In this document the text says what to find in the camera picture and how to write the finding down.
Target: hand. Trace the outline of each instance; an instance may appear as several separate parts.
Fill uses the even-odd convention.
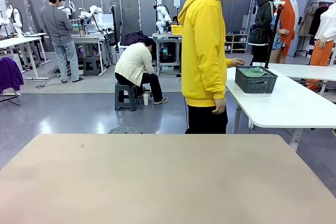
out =
[[[220,115],[225,111],[226,101],[225,98],[214,99],[216,104],[216,109],[212,111],[215,115]]]
[[[320,38],[319,39],[319,48],[324,48],[326,42],[327,42],[327,38],[325,38],[325,37]]]
[[[230,61],[230,68],[243,66],[245,64],[246,64],[245,60],[240,59],[240,58],[233,58]]]
[[[280,34],[284,34],[284,35],[289,35],[289,30],[287,30],[287,29],[279,29],[279,33]]]

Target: gray stool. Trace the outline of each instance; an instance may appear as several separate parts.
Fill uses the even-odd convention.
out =
[[[83,58],[83,75],[84,76],[97,76],[99,75],[99,65],[96,57]]]
[[[121,85],[117,82],[114,93],[114,110],[127,108],[131,109],[131,111],[136,111],[136,107],[139,102],[136,90],[135,85]]]

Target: yellow hoodie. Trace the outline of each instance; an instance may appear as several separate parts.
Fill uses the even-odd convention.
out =
[[[225,24],[217,0],[187,0],[179,14],[183,25],[182,93],[187,104],[215,106],[214,99],[225,93]]]

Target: white cup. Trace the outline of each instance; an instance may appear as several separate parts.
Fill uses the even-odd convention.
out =
[[[149,102],[149,94],[144,93],[143,94],[143,104],[145,104],[145,106],[148,106],[148,102]]]

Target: black plastic basket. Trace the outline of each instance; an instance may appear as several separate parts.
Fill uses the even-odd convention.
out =
[[[260,68],[267,73],[267,76],[263,77],[247,77],[241,72],[241,69]],[[277,75],[268,71],[264,67],[237,67],[235,83],[244,91],[244,93],[253,94],[270,94],[273,92],[275,82],[277,81]]]

